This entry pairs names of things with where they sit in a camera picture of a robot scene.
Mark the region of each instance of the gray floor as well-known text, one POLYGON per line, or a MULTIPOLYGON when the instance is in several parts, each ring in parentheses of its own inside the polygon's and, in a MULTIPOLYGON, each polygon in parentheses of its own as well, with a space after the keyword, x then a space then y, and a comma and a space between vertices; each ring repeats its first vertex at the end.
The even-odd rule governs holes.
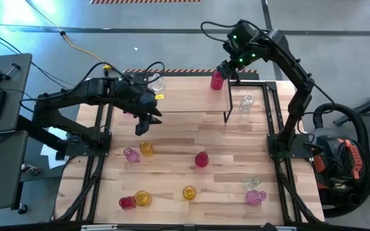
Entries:
MULTIPOLYGON (((198 29, 202 21, 234 24, 244 18, 265 27, 261 0, 202 0, 201 3, 165 4, 99 4, 89 0, 34 0, 35 5, 59 26, 73 28, 134 29, 198 29)), ((291 52, 301 58, 303 67, 313 73, 315 81, 337 103, 355 107, 370 96, 370 0, 268 0, 273 28, 302 31, 290 35, 291 52), (359 36, 309 36, 304 31, 361 31, 359 36), (352 92, 343 94, 343 89, 352 92)), ((52 26, 24 1, 0 0, 0 25, 52 26)), ((96 60, 71 48, 58 33, 14 32, 12 26, 1 26, 0 36, 23 53, 31 53, 33 61, 51 74, 76 83, 96 60)), ((71 40, 94 52, 120 69, 145 68, 154 60, 162 60, 170 69, 212 69, 227 58, 222 45, 201 34, 183 33, 68 33, 71 40)), ((0 55, 10 54, 0 45, 0 55)), ((272 64, 258 62, 261 80, 275 80, 272 64)), ((100 70, 93 76, 101 76, 100 70)), ((55 92, 60 89, 35 68, 31 68, 26 92, 40 94, 39 89, 55 92)), ((309 111, 327 102, 315 89, 309 111)), ((75 119, 77 107, 62 111, 75 119)), ((30 117, 27 111, 21 112, 30 117)), ((331 124, 338 114, 324 116, 331 124)), ((370 119, 366 121, 370 133, 370 119)), ((312 119, 304 118, 312 130, 312 119)), ((353 133, 348 124, 343 132, 353 133)), ((26 158, 40 152, 40 144, 30 142, 26 158)), ((59 179, 27 182, 22 201, 30 210, 18 216, 15 211, 0 210, 0 225, 47 221, 53 209, 59 179)), ((332 224, 370 228, 370 197, 358 210, 335 219, 332 224)))

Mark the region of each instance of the wooden tabletop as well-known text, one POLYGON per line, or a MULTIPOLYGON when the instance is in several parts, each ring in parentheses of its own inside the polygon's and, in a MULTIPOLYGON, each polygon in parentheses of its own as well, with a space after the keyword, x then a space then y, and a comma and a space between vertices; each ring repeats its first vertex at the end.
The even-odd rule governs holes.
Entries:
POLYGON ((164 77, 165 88, 157 92, 160 112, 227 112, 231 108, 228 82, 220 90, 211 88, 210 76, 164 77))
MULTIPOLYGON (((295 89, 289 81, 277 81, 277 87, 286 121, 287 106, 295 89)), ((221 112, 168 113, 161 117, 163 124, 152 125, 141 137, 134 135, 137 119, 115 109, 112 148, 105 160, 95 223, 263 225, 270 222, 282 225, 274 163, 267 149, 269 131, 262 90, 232 87, 232 95, 234 110, 227 124, 221 112), (238 108, 246 94, 254 97, 249 113, 238 108), (140 163, 127 162, 123 150, 131 147, 139 152, 139 143, 143 140, 154 145, 155 155, 141 156, 140 163), (195 167, 195 155, 200 151, 209 155, 209 165, 205 168, 195 167), (268 194, 262 205, 245 204, 242 180, 247 176, 262 178, 257 190, 268 194), (197 190, 193 201, 182 197, 182 189, 187 185, 197 190), (152 194, 152 204, 122 210, 119 199, 139 190, 152 194)), ((278 132, 272 94, 269 96, 278 132)), ((81 105, 77 121, 92 126, 95 113, 96 107, 81 105)), ((80 192, 86 161, 86 157, 74 158, 65 168, 56 202, 58 216, 80 192)), ((314 215, 324 220, 311 165, 305 160, 293 159, 292 168, 298 194, 314 215)), ((90 196, 85 208, 89 208, 90 196)), ((292 199, 286 198, 293 218, 292 199)))

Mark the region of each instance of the concrete floor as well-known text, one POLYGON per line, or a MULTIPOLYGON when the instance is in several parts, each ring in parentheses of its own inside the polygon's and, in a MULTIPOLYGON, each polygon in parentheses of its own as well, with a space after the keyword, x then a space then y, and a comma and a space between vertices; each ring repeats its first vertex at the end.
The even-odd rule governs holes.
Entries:
MULTIPOLYGON (((34 0, 34 4, 60 27, 128 28, 128 29, 198 29, 202 21, 234 24, 247 19, 265 28, 266 12, 261 0, 202 0, 200 3, 98 4, 89 0, 34 0)), ((287 36, 290 50, 302 65, 313 73, 315 81, 337 103, 350 107, 361 104, 370 96, 370 0, 268 0, 273 28, 302 31, 287 36), (309 36, 305 31, 359 31, 358 35, 309 36), (353 89, 343 95, 343 88, 353 89)), ((23 0, 0 0, 0 25, 52 26, 23 0)), ((33 61, 51 74, 76 83, 96 60, 71 48, 58 33, 12 31, 1 26, 0 37, 11 42, 23 53, 31 53, 33 61)), ((227 58, 222 45, 201 34, 183 33, 68 33, 71 40, 120 69, 145 68, 154 60, 162 60, 170 69, 211 69, 227 58)), ((11 51, 0 45, 0 55, 11 51)), ((277 80, 272 64, 258 62, 261 80, 277 80)), ((93 76, 102 76, 98 69, 93 76)), ((31 68, 26 92, 31 96, 60 89, 38 70, 31 68)), ((312 111, 327 102, 316 89, 308 107, 312 111)), ((78 107, 62 111, 76 118, 78 107)), ((27 111, 21 112, 30 117, 27 111)), ((331 124, 338 114, 324 116, 331 124)), ((370 132, 370 119, 366 121, 370 132)), ((312 130, 311 117, 304 118, 305 129, 312 130)), ((353 133, 349 124, 341 128, 353 133)), ((32 141, 27 156, 38 155, 41 145, 32 141)), ((27 214, 0 210, 0 225, 47 221, 53 210, 59 179, 25 183, 22 202, 30 207, 27 214)), ((335 225, 370 228, 370 197, 356 211, 335 219, 335 225)))

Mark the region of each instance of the white paper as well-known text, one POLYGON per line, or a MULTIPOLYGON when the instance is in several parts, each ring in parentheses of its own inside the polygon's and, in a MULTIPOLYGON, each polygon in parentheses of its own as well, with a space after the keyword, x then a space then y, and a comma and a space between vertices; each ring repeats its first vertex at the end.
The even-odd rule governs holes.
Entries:
MULTIPOLYGON (((56 135, 60 139, 67 139, 67 133, 61 129, 58 128, 49 128, 48 132, 56 135)), ((47 145, 43 145, 41 150, 41 155, 48 156, 48 162, 49 162, 49 169, 53 169, 54 167, 62 166, 67 161, 66 160, 55 160, 55 155, 57 154, 57 151, 48 147, 47 145)))

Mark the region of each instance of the hazard tape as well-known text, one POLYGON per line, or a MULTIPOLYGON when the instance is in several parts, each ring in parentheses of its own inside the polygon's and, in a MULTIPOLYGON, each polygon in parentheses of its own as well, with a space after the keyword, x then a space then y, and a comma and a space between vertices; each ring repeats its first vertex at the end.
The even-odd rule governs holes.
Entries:
MULTIPOLYGON (((125 69, 124 73, 142 73, 146 69, 125 69)), ((158 73, 160 69, 150 69, 149 73, 158 73)), ((213 73, 215 69, 166 69, 165 73, 213 73)), ((242 70, 239 73, 256 73, 256 70, 242 70)))
POLYGON ((91 4, 124 4, 124 3, 197 3, 201 0, 90 0, 91 4))

